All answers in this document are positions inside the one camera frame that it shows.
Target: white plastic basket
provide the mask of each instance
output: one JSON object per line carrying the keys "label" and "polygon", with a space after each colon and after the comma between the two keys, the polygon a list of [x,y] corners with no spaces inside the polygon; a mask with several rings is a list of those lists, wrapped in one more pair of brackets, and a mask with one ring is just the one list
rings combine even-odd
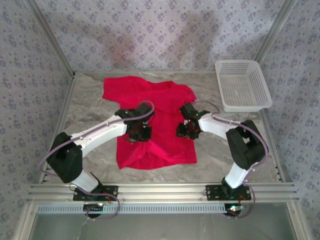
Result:
{"label": "white plastic basket", "polygon": [[257,112],[272,105],[259,63],[253,60],[220,60],[215,63],[223,109]]}

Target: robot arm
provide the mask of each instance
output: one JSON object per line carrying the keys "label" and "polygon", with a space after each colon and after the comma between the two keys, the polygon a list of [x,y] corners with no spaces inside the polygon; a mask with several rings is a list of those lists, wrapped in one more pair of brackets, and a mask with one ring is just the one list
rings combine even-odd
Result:
{"label": "robot arm", "polygon": [[[225,123],[226,119],[216,116],[213,118],[212,113],[206,110],[198,112],[191,103],[182,106],[180,111],[185,123],[180,123],[177,127],[178,137],[196,139],[199,133],[209,132],[228,141],[234,163],[222,180],[222,190],[227,196],[232,195],[233,191],[243,184],[251,168],[264,158],[262,143],[249,131],[235,124]],[[251,120],[233,123],[245,125],[260,135]]]}
{"label": "robot arm", "polygon": [[120,109],[106,121],[85,131],[72,135],[60,133],[51,149],[67,141],[71,143],[54,152],[47,159],[48,164],[64,183],[73,183],[89,193],[99,193],[101,183],[92,173],[83,169],[83,157],[105,142],[124,134],[128,134],[132,142],[148,141],[151,137],[151,127],[147,122],[154,112],[144,118],[138,118],[151,111],[151,107],[143,103],[137,109]]}

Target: metal rail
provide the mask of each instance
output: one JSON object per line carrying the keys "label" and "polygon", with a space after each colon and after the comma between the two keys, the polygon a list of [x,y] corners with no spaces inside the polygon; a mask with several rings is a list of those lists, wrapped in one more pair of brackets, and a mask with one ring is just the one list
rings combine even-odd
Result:
{"label": "metal rail", "polygon": [[[206,185],[212,184],[219,183],[112,183],[112,185],[119,186],[117,197],[120,202],[128,204],[213,203],[207,201],[207,197],[203,194]],[[251,186],[255,192],[256,203],[287,203],[299,200],[292,182],[251,183]],[[78,204],[79,202],[73,201],[73,195],[69,184],[34,184],[30,188],[27,201]],[[215,202],[232,203],[234,201]]]}

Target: red t-shirt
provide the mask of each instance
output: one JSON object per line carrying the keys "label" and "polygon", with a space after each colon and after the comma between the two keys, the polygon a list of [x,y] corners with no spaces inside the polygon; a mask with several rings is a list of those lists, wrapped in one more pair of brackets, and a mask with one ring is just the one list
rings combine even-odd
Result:
{"label": "red t-shirt", "polygon": [[120,169],[147,170],[197,162],[193,140],[176,137],[178,124],[184,122],[179,108],[196,100],[188,86],[173,81],[153,83],[141,77],[125,76],[105,78],[103,88],[102,97],[119,103],[121,109],[135,109],[144,100],[152,101],[155,106],[149,141],[131,143],[118,137],[116,160]]}

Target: patterned wallpaper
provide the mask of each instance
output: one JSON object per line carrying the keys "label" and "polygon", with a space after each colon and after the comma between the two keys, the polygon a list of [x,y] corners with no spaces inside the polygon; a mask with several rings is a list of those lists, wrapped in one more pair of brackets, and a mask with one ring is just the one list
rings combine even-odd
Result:
{"label": "patterned wallpaper", "polygon": [[36,0],[76,72],[253,59],[283,0]]}
{"label": "patterned wallpaper", "polygon": [[262,63],[283,168],[320,239],[320,3],[298,0]]}
{"label": "patterned wallpaper", "polygon": [[9,240],[69,77],[23,0],[1,0],[0,9],[0,239]]}

